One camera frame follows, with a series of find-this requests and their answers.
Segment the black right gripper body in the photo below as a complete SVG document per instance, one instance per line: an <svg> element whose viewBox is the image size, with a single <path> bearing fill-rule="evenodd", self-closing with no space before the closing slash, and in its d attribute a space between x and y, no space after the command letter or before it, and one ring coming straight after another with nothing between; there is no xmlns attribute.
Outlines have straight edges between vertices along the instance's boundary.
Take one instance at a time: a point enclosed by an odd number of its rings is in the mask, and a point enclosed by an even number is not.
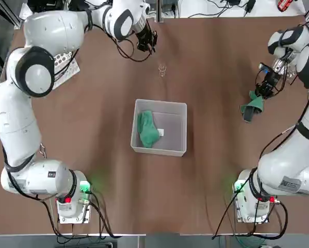
<svg viewBox="0 0 309 248"><path fill-rule="evenodd" d="M275 71L268 70L265 71L264 82L266 84L271 85L272 87L276 86L278 81L280 80L280 75Z"/></svg>

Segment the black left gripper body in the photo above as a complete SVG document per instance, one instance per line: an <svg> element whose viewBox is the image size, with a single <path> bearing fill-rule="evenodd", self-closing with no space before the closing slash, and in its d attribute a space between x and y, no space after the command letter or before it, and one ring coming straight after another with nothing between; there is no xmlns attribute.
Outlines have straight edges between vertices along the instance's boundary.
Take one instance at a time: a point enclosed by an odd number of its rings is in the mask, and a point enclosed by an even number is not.
<svg viewBox="0 0 309 248"><path fill-rule="evenodd" d="M146 24L142 31L137 33L138 43L141 45L152 45L153 44L153 34L149 24Z"/></svg>

